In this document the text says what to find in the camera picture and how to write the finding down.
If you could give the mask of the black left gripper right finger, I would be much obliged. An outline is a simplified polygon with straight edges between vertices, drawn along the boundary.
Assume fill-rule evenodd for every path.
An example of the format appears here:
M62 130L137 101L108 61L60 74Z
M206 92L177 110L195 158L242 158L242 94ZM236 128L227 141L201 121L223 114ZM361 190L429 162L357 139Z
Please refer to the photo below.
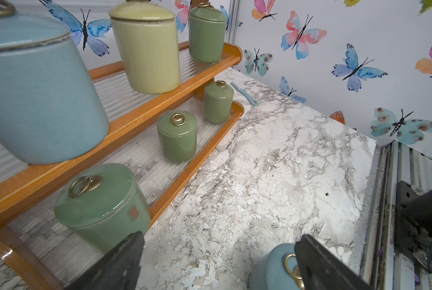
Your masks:
M309 234L301 237L294 251L306 290L372 288Z

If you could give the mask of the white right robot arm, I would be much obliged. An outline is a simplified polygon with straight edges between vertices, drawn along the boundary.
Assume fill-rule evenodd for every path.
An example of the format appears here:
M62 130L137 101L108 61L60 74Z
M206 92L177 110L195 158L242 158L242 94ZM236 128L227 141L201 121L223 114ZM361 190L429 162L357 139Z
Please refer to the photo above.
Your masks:
M405 181L397 183L395 246L432 273L432 190L417 194Z

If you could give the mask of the blue canister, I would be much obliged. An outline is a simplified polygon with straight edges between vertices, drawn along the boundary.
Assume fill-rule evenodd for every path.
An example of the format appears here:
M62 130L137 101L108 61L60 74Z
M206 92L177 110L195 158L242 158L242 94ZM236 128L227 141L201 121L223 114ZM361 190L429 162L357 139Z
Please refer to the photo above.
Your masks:
M71 29L0 1L0 143L29 164L92 150L110 124Z
M300 275L294 244L276 246L252 270L248 278L249 290L300 290Z

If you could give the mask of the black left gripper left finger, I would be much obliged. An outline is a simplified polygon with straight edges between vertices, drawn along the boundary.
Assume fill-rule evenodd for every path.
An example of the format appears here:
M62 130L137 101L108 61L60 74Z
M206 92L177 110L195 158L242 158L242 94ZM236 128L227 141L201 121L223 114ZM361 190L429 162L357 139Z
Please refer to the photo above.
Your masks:
M138 231L129 234L70 285L67 290L134 290L140 275L145 240Z

